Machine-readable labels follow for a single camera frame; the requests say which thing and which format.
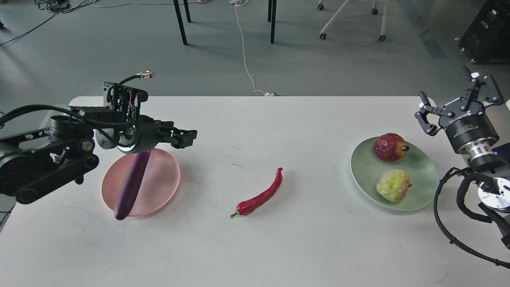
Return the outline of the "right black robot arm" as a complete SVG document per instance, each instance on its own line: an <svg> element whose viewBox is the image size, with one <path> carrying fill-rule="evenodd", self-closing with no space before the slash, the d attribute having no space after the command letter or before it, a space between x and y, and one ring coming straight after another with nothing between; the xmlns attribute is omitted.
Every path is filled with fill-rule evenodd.
<svg viewBox="0 0 510 287"><path fill-rule="evenodd" d="M486 256L457 239L438 213L437 202L444 185L450 178L460 176L463 179L456 195L459 210L473 220L495 223L503 245L509 247L509 158L492 150L499 135L486 114L488 107L502 105L504 99L492 76L472 72L468 67L464 71L469 81L465 93L441 108L432 106L423 91L418 93L422 102L414 116L424 133L435 136L444 130L453 152L468 156L466 168L453 167L439 181L433 214L451 244L494 265L509 268L508 262Z"/></svg>

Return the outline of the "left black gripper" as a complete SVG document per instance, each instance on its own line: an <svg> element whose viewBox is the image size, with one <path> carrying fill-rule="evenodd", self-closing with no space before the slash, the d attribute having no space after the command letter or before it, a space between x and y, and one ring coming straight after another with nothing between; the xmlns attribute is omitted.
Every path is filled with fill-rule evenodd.
<svg viewBox="0 0 510 287"><path fill-rule="evenodd" d="M121 136L121 144L117 149L124 154L147 152L159 142L171 144L175 149L192 146L197 138L197 130L182 130L174 126L174 122L156 122L153 118L139 118L133 129L133 139Z"/></svg>

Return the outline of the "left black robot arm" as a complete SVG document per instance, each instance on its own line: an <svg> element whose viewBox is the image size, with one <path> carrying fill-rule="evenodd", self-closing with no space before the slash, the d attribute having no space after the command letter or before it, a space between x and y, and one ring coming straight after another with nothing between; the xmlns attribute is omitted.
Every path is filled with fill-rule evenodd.
<svg viewBox="0 0 510 287"><path fill-rule="evenodd" d="M172 121L140 113L148 93L126 82L153 75L145 71L119 83L105 82L103 106L26 105L4 114L1 125L31 112L59 112L46 128L1 138L1 193L30 204L69 182L82 184L84 174L100 162L93 153L96 145L124 154L148 152L161 142L175 149L191 146L196 130L181 130Z"/></svg>

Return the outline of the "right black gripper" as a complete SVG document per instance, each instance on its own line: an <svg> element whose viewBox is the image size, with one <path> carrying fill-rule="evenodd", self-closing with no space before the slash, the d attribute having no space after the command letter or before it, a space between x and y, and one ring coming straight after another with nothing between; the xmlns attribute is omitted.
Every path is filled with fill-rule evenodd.
<svg viewBox="0 0 510 287"><path fill-rule="evenodd" d="M457 154L468 154L466 146L470 142L482 141L492 146L499 141L500 137L488 119L483 104L489 103L488 107L504 104L499 85L491 75L481 76L478 72L470 71L467 66L463 66L463 71L469 77L470 83L460 100L454 100L444 106L444 109L439 109L431 105L425 92L419 91L422 105L414 114L428 136L435 136L439 132L439 127L428 121L428 115L443 116L446 136ZM479 93L483 87L487 88L487 94L483 101L479 102Z"/></svg>

